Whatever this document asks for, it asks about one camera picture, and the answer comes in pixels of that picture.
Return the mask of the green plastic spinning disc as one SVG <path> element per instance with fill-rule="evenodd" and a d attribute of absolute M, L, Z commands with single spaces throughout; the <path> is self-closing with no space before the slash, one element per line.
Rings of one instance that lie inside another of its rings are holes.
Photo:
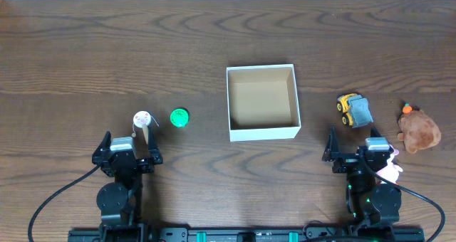
<path fill-rule="evenodd" d="M 170 114 L 170 122 L 178 128 L 185 127 L 190 121 L 190 115 L 184 108 L 176 108 Z"/>

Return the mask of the pig face wooden rattle drum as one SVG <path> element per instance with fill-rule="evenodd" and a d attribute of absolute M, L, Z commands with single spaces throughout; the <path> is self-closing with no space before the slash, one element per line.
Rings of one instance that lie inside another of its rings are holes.
<path fill-rule="evenodd" d="M 145 143 L 149 144 L 149 132 L 152 131 L 153 123 L 155 123 L 156 126 L 159 127 L 157 120 L 148 111 L 142 110 L 137 112 L 133 117 L 133 133 L 131 134 L 131 136 L 135 138 L 137 136 L 135 129 L 140 128 L 144 135 Z"/>

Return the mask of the white cardboard box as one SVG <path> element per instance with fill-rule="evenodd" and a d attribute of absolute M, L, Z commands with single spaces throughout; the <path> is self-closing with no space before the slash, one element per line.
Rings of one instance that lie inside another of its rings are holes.
<path fill-rule="evenodd" d="M 301 129 L 292 64 L 227 68 L 229 140 L 293 139 Z"/>

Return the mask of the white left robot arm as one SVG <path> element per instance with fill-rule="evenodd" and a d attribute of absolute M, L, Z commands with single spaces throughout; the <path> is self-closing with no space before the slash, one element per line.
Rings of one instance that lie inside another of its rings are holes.
<path fill-rule="evenodd" d="M 96 241 L 155 241 L 155 232 L 141 217 L 142 175 L 154 172 L 163 158 L 154 138 L 152 127 L 143 132 L 149 156 L 138 159 L 132 137 L 115 138 L 106 132 L 92 155 L 92 163 L 114 181 L 98 192 L 96 203 L 101 212 L 101 224 Z"/>

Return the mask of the pink plush pig with hat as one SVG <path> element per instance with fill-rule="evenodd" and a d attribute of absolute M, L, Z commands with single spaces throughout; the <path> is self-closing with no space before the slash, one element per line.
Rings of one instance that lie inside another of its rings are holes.
<path fill-rule="evenodd" d="M 376 174 L 383 179 L 396 184 L 400 173 L 403 172 L 403 168 L 393 162 L 395 157 L 399 155 L 399 151 L 392 145 L 390 145 L 390 148 L 393 152 L 390 154 L 390 157 L 387 160 L 387 165 L 376 172 Z"/>

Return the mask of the brown plush capybara with orange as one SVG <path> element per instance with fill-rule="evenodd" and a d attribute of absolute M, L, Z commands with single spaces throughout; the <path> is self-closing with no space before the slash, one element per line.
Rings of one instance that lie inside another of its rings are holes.
<path fill-rule="evenodd" d="M 436 146 L 442 138 L 434 120 L 422 110 L 414 110 L 407 103 L 398 119 L 398 126 L 398 140 L 404 143 L 406 151 L 411 154 Z"/>

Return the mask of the yellow grey toy dump truck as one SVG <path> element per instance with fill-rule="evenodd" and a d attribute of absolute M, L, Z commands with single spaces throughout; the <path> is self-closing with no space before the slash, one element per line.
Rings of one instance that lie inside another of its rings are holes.
<path fill-rule="evenodd" d="M 337 99 L 337 110 L 342 113 L 342 123 L 352 128 L 373 122 L 368 100 L 357 93 L 342 95 Z"/>

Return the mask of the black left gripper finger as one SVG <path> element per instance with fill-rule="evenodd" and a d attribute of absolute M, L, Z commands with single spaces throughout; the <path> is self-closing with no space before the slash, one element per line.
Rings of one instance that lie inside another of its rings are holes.
<path fill-rule="evenodd" d="M 110 133 L 110 131 L 107 131 L 105 133 L 101 143 L 98 145 L 98 147 L 94 151 L 93 157 L 102 157 L 106 151 L 109 151 L 110 144 L 111 144 L 111 133 Z"/>
<path fill-rule="evenodd" d="M 157 143 L 154 138 L 152 126 L 148 126 L 147 132 L 147 145 L 148 151 L 150 153 L 150 157 L 154 159 L 158 159 L 160 157 L 160 150 L 158 149 Z"/>

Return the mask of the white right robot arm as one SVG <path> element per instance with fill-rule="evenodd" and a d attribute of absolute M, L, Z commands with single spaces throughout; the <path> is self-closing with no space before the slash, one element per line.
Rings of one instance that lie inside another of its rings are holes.
<path fill-rule="evenodd" d="M 333 164 L 332 172 L 346 175 L 346 204 L 353 214 L 347 227 L 350 236 L 372 236 L 374 230 L 399 221 L 401 192 L 392 185 L 376 181 L 378 171 L 387 167 L 393 148 L 376 128 L 355 153 L 339 149 L 336 131 L 332 127 L 322 160 Z"/>

